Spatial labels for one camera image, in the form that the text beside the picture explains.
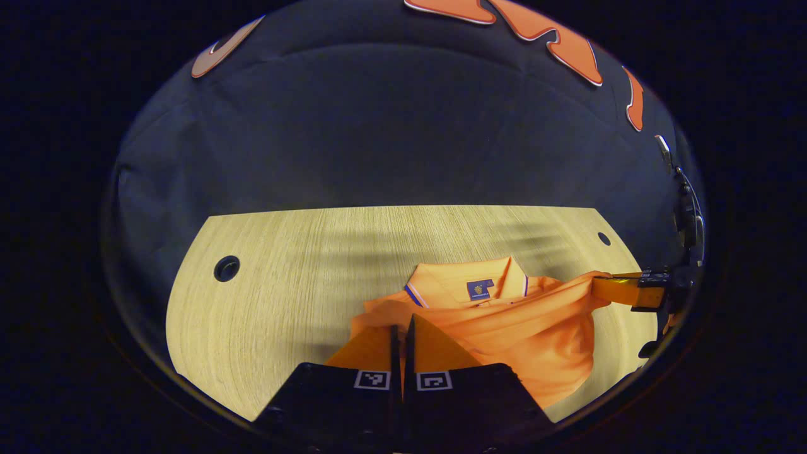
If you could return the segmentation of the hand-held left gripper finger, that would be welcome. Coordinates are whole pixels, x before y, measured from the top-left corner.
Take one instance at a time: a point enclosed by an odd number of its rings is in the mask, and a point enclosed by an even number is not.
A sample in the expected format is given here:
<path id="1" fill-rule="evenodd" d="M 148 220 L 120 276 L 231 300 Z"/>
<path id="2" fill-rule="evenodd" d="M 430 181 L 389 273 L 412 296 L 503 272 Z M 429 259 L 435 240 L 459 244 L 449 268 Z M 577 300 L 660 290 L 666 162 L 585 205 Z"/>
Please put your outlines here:
<path id="1" fill-rule="evenodd" d="M 418 315 L 405 343 L 403 413 L 412 451 L 521 451 L 554 430 L 510 366 L 482 365 Z"/>
<path id="2" fill-rule="evenodd" d="M 297 365 L 252 425 L 291 451 L 395 451 L 401 422 L 392 325 L 364 330 L 326 364 Z"/>

